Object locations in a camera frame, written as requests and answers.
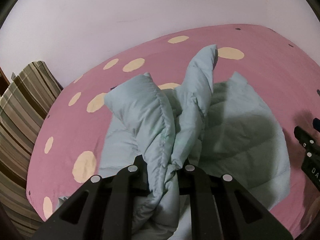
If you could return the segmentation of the striped brown curtain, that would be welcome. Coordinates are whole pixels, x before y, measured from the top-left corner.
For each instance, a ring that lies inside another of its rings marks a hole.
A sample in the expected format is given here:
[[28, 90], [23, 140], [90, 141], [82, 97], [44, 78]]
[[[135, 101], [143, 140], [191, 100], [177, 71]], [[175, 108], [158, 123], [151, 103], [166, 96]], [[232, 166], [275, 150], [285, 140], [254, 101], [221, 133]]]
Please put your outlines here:
[[1, 96], [1, 217], [23, 239], [42, 220], [27, 200], [32, 151], [62, 87], [43, 61], [28, 64]]

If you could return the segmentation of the pink dotted bed sheet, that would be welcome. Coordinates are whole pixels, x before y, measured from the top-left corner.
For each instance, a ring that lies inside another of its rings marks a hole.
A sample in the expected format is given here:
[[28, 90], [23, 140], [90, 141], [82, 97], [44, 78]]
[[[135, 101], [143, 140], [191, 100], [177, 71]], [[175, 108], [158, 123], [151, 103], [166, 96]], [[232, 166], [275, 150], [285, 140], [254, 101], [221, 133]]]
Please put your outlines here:
[[304, 174], [303, 149], [294, 138], [300, 126], [312, 132], [319, 116], [319, 66], [304, 51], [275, 31], [259, 25], [229, 24], [173, 33], [123, 51], [65, 87], [50, 108], [31, 155], [27, 175], [28, 202], [42, 219], [58, 198], [70, 195], [97, 168], [111, 112], [99, 97], [135, 75], [149, 72], [161, 88], [182, 83], [187, 64], [203, 47], [216, 44], [215, 93], [234, 73], [245, 89], [234, 90], [238, 106], [249, 104], [254, 90], [268, 105], [282, 128], [290, 158], [289, 195], [272, 214], [299, 236], [319, 211], [319, 192]]

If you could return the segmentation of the light blue puffer jacket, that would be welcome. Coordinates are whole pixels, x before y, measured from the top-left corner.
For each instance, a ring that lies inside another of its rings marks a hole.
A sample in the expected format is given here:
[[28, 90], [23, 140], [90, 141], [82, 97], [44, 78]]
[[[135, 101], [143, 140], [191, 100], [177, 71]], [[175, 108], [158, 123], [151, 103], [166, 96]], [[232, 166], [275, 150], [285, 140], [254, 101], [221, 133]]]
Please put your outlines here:
[[215, 45], [201, 49], [176, 88], [160, 89], [145, 73], [104, 97], [112, 121], [97, 175], [115, 176], [139, 155], [146, 162], [149, 194], [135, 199], [131, 239], [193, 239], [190, 198], [180, 194], [177, 177], [185, 164], [230, 174], [269, 212], [289, 194], [279, 122], [254, 90], [247, 106], [233, 101], [233, 91], [248, 84], [238, 73], [215, 93], [217, 58]]

